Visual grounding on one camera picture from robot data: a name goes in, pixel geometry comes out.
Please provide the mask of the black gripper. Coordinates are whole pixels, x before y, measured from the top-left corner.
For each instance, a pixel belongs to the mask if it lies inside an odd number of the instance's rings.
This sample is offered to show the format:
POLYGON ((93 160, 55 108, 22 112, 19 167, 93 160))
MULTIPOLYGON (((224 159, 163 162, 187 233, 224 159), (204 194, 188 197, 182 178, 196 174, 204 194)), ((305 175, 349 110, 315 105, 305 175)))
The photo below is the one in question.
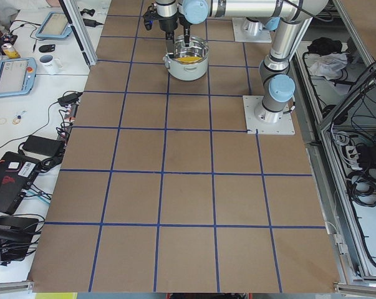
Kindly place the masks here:
POLYGON ((191 23, 182 14, 179 15, 179 22, 183 26, 183 30, 184 30, 183 36, 184 36, 185 47, 189 47, 190 46, 190 26, 191 26, 191 23))
POLYGON ((178 27, 178 16, 160 17, 160 29, 165 32, 166 54, 169 58, 174 58, 174 31, 178 27))

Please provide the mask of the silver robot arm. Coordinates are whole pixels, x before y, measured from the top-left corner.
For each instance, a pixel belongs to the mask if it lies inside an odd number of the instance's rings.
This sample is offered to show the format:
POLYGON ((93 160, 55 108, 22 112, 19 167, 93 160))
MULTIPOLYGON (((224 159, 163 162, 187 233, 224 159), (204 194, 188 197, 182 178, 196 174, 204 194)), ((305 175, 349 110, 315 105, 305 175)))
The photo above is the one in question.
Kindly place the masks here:
POLYGON ((288 76, 291 55, 301 41, 300 31, 305 23, 316 17, 327 1, 155 1, 144 13, 146 30, 153 22, 165 33, 165 67, 173 77, 194 81, 206 72, 208 46, 191 35, 190 27, 207 18, 232 17, 239 24, 242 40, 260 35, 261 31, 275 33, 267 56, 259 66, 265 95, 254 108, 256 118, 263 123, 277 123, 293 97, 295 83, 288 76))

